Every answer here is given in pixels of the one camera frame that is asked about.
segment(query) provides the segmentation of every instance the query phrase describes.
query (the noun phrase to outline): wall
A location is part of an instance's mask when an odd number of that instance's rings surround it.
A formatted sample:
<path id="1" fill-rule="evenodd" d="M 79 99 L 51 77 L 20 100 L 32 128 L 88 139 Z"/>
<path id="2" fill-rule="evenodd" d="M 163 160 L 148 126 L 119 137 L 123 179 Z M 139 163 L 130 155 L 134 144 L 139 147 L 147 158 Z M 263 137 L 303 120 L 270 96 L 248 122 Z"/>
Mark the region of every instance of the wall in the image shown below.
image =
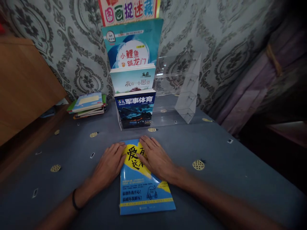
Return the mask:
<path id="1" fill-rule="evenodd" d="M 33 40 L 71 99 L 96 91 L 113 97 L 97 1 L 1 2 L 12 31 Z M 177 56 L 180 66 L 189 52 L 202 52 L 197 106 L 207 112 L 263 47 L 284 5 L 285 0 L 162 0 L 159 54 Z"/>

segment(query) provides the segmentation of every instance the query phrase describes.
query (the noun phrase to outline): gray tablecloth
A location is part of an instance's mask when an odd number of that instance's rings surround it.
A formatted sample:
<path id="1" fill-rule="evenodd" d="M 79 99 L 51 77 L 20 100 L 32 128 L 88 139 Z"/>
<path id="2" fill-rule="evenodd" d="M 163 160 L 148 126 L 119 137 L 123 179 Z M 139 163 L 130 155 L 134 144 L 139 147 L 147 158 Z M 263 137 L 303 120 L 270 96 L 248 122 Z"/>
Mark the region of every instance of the gray tablecloth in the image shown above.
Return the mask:
<path id="1" fill-rule="evenodd" d="M 112 143 L 153 136 L 171 159 L 197 177 L 246 200 L 283 225 L 294 228 L 306 211 L 306 197 L 294 185 L 260 160 L 215 122 L 198 110 L 189 125 L 120 131 L 116 107 L 103 115 L 73 120 L 72 116 L 13 173 L 2 188 L 1 229 L 32 229 L 95 169 Z M 90 134 L 99 132 L 96 137 Z M 205 169 L 192 167 L 206 160 Z M 59 172 L 50 172 L 59 164 Z M 35 198 L 33 191 L 38 188 Z M 99 193 L 73 221 L 72 229 L 223 229 L 205 207 L 179 188 L 170 185 L 175 211 L 120 216 L 120 178 Z"/>

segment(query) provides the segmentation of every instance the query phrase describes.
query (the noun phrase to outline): blue book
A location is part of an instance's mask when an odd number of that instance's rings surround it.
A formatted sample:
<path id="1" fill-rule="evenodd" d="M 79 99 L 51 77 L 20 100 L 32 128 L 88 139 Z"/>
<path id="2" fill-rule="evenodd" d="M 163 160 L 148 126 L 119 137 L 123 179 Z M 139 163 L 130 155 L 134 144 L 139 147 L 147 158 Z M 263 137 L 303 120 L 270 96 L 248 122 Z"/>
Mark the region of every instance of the blue book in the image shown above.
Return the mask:
<path id="1" fill-rule="evenodd" d="M 125 163 L 121 170 L 121 215 L 175 210 L 175 203 L 166 181 L 153 175 L 138 159 L 146 157 L 138 139 L 125 141 Z"/>
<path id="2" fill-rule="evenodd" d="M 139 90 L 152 89 L 154 83 L 154 74 L 156 67 L 131 69 L 127 68 L 126 71 L 110 72 L 114 91 L 118 93 L 135 92 Z"/>
<path id="3" fill-rule="evenodd" d="M 102 105 L 103 102 L 102 102 L 101 92 L 90 93 L 80 96 L 72 111 L 80 112 L 83 110 L 98 108 L 101 107 Z"/>
<path id="4" fill-rule="evenodd" d="M 147 127 L 151 124 L 156 91 L 141 90 L 115 94 L 115 102 L 122 127 Z"/>
<path id="5" fill-rule="evenodd" d="M 163 19 L 102 27 L 111 69 L 156 65 Z"/>

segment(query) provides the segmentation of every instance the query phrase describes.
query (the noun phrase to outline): rope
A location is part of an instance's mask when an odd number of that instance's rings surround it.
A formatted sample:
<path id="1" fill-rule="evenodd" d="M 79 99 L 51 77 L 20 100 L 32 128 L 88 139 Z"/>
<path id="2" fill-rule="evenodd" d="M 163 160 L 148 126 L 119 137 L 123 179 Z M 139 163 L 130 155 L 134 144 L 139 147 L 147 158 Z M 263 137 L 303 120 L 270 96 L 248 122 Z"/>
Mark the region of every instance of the rope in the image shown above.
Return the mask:
<path id="1" fill-rule="evenodd" d="M 276 57 L 272 51 L 272 47 L 270 44 L 267 45 L 266 47 L 266 55 L 268 56 L 268 58 L 273 62 L 275 69 L 276 69 L 276 73 L 277 73 L 277 77 L 280 77 L 282 75 L 282 67 L 279 64 L 279 62 L 276 60 Z"/>

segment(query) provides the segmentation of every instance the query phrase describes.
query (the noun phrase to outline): cartoon character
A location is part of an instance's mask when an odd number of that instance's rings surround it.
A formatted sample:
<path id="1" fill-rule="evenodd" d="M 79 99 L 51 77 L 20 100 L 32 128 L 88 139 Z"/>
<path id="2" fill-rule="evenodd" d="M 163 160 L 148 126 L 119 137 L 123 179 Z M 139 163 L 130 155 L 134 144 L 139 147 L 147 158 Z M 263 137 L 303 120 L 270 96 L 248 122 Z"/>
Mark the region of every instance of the cartoon character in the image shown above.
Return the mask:
<path id="1" fill-rule="evenodd" d="M 149 186 L 148 188 L 148 192 L 147 192 L 147 199 L 152 199 L 153 197 L 154 198 L 158 198 L 158 194 L 156 192 L 156 186 Z"/>

